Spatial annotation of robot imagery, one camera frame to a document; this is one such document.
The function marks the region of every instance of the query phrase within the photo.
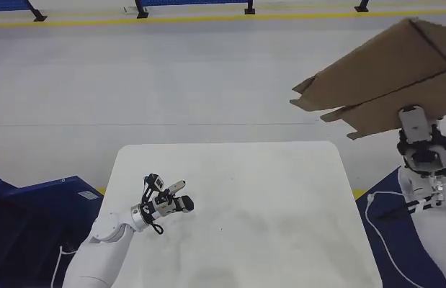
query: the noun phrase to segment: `tabletop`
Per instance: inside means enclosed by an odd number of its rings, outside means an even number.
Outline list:
[[[137,233],[114,287],[382,287],[329,142],[125,146],[100,214],[139,203],[150,173],[185,180],[195,210]]]

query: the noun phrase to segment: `label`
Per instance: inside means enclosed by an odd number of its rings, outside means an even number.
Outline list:
[[[92,193],[90,191],[79,192],[79,195],[87,198],[88,200],[93,200],[93,199],[98,199],[99,198],[96,194],[94,194],[94,193]]]

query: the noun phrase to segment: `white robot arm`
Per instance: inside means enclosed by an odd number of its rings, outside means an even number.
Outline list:
[[[141,203],[122,215],[100,215],[93,223],[88,238],[80,245],[66,271],[63,288],[108,288],[111,287],[122,268],[134,232],[152,226],[158,234],[164,229],[154,223],[160,217],[174,212],[190,212],[194,203],[188,196],[174,195],[184,188],[179,181],[162,190],[164,183],[158,175],[150,174],[144,179]],[[149,201],[151,195],[158,195]]]

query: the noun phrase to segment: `metal stand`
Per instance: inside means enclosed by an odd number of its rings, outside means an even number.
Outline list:
[[[354,7],[357,12],[368,12],[368,0],[362,0],[359,6]]]
[[[29,10],[34,14],[35,19],[34,22],[43,22],[47,19],[48,16],[43,16],[38,9],[34,8],[34,6],[29,2],[29,0],[24,0]]]
[[[138,8],[138,16],[137,19],[144,19],[149,17],[149,12],[147,8],[143,7],[141,4],[141,0],[135,0],[136,8]]]
[[[253,0],[249,0],[249,6],[245,9],[245,15],[254,15]]]

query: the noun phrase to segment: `gray floor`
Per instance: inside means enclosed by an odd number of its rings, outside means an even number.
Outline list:
[[[330,140],[366,189],[401,162],[397,133],[351,141],[288,101],[398,19],[0,28],[0,177],[106,186],[127,144]]]

